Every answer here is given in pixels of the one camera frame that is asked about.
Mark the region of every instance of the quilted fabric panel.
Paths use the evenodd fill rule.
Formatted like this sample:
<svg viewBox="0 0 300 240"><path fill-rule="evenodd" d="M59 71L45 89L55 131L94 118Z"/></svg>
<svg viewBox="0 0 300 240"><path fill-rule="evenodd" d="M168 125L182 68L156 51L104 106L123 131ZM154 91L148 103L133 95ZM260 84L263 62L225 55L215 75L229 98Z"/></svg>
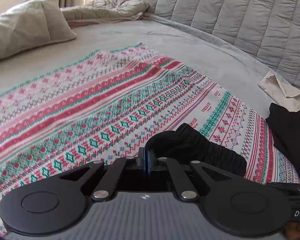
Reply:
<svg viewBox="0 0 300 240"><path fill-rule="evenodd" d="M143 0L148 12L211 33L300 89L300 0Z"/></svg>

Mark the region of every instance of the red and green patterned fabric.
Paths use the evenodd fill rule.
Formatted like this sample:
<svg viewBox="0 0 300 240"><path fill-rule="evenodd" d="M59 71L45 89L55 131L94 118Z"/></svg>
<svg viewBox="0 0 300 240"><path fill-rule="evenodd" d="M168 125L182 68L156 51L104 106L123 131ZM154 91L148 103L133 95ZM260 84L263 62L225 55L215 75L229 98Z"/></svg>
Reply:
<svg viewBox="0 0 300 240"><path fill-rule="evenodd" d="M264 118L204 74L139 43L96 50L0 95L0 200L93 160L135 156L151 136L183 122L242 155L247 179L300 182Z"/></svg>

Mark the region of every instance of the striped fabric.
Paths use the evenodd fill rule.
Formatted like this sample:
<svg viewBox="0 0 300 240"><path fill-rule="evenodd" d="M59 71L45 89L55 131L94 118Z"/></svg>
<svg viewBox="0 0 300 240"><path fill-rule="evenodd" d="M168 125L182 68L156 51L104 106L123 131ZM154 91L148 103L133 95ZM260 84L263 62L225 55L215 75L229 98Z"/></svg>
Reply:
<svg viewBox="0 0 300 240"><path fill-rule="evenodd" d="M0 200L93 160L135 156L151 136L183 122L244 156L247 179L300 182L265 119L202 73L139 43L95 50L0 95Z"/></svg>

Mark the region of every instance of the gray pillow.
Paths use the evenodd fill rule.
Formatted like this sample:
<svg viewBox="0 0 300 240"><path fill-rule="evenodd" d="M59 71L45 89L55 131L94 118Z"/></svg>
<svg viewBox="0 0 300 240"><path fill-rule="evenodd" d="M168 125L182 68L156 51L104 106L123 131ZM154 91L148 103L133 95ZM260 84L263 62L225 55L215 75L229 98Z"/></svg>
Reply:
<svg viewBox="0 0 300 240"><path fill-rule="evenodd" d="M75 37L57 0L29 0L0 14L0 59Z"/></svg>

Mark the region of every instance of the metal pin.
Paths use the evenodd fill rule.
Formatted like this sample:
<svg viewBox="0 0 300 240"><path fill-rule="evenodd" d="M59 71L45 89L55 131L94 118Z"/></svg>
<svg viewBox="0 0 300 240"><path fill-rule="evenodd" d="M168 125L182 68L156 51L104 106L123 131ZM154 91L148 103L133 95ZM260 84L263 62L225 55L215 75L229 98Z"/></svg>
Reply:
<svg viewBox="0 0 300 240"><path fill-rule="evenodd" d="M185 199L193 199L197 196L197 193L195 193L192 190L187 190L181 193L181 196Z"/></svg>
<svg viewBox="0 0 300 240"><path fill-rule="evenodd" d="M93 193L93 196L95 198L106 198L109 196L109 192L107 192L106 190L98 190Z"/></svg>

